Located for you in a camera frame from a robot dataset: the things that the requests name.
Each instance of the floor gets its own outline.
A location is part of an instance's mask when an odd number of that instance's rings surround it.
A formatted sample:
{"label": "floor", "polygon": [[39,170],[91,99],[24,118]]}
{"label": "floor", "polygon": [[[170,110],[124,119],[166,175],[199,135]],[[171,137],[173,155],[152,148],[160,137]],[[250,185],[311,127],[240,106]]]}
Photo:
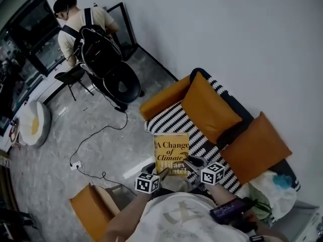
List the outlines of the floor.
{"label": "floor", "polygon": [[[145,96],[129,105],[128,124],[123,130],[104,129],[84,142],[72,161],[80,160],[90,175],[101,176],[105,171],[107,179],[134,190],[132,169],[153,158],[152,137],[144,131],[139,106],[175,81],[140,49],[127,63],[136,72]],[[86,75],[82,82],[91,87]],[[65,87],[47,104],[52,124],[44,145],[39,149],[13,148],[10,152],[11,178],[19,208],[33,214],[47,242],[92,241],[68,201],[90,180],[77,170],[71,171],[69,158],[90,134],[106,125],[119,128],[126,122],[125,114],[114,110],[97,91],[91,96],[79,84],[73,85],[72,90],[76,102]],[[114,186],[101,179],[93,181],[102,187]],[[118,196],[122,196],[124,205],[133,198],[126,189]],[[32,228],[27,232],[33,241],[43,241]]]}

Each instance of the power strip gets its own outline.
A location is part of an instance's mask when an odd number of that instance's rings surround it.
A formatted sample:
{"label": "power strip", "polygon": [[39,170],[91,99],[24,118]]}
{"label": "power strip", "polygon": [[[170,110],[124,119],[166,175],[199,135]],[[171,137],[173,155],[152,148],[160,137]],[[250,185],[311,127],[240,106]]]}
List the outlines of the power strip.
{"label": "power strip", "polygon": [[77,161],[77,162],[72,164],[71,170],[76,170],[78,168],[81,168],[81,166],[82,166],[81,161]]}

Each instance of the beige t-shirt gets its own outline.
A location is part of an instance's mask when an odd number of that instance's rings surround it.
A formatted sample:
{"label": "beige t-shirt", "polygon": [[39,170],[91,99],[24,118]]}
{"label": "beige t-shirt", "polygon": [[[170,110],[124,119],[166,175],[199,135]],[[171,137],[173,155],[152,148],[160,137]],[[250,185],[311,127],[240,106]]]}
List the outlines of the beige t-shirt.
{"label": "beige t-shirt", "polygon": [[[91,10],[93,23],[100,26],[102,29],[105,29],[114,21],[103,8],[93,7]],[[85,26],[84,10],[79,11],[77,14],[69,18],[66,25],[78,32],[83,26]],[[70,55],[74,53],[73,47],[75,38],[64,31],[60,31],[58,41],[65,58],[68,59]]]}
{"label": "beige t-shirt", "polygon": [[[248,242],[247,234],[219,225],[209,211],[215,203],[204,196],[173,193],[148,202],[135,232],[127,241]],[[264,237],[266,242],[282,242]]]}

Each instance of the yellow book cover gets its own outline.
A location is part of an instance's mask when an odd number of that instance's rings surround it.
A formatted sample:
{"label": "yellow book cover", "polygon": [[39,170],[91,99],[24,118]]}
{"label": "yellow book cover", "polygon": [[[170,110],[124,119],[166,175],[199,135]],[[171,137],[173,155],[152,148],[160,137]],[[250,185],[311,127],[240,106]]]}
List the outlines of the yellow book cover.
{"label": "yellow book cover", "polygon": [[169,167],[169,175],[187,176],[187,169],[183,160],[188,156],[188,133],[160,133],[154,134],[156,172],[159,174]]}

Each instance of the shoulder strap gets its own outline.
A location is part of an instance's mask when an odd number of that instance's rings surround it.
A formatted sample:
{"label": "shoulder strap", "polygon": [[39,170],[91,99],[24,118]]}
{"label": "shoulder strap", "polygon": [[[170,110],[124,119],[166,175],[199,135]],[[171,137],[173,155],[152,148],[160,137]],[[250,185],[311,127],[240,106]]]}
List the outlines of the shoulder strap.
{"label": "shoulder strap", "polygon": [[66,24],[63,26],[62,31],[66,32],[67,34],[70,34],[76,39],[79,37],[79,33],[76,30],[72,29],[70,26],[67,26]]}
{"label": "shoulder strap", "polygon": [[85,25],[93,25],[93,15],[91,8],[85,8],[84,9],[84,17],[85,17]]}

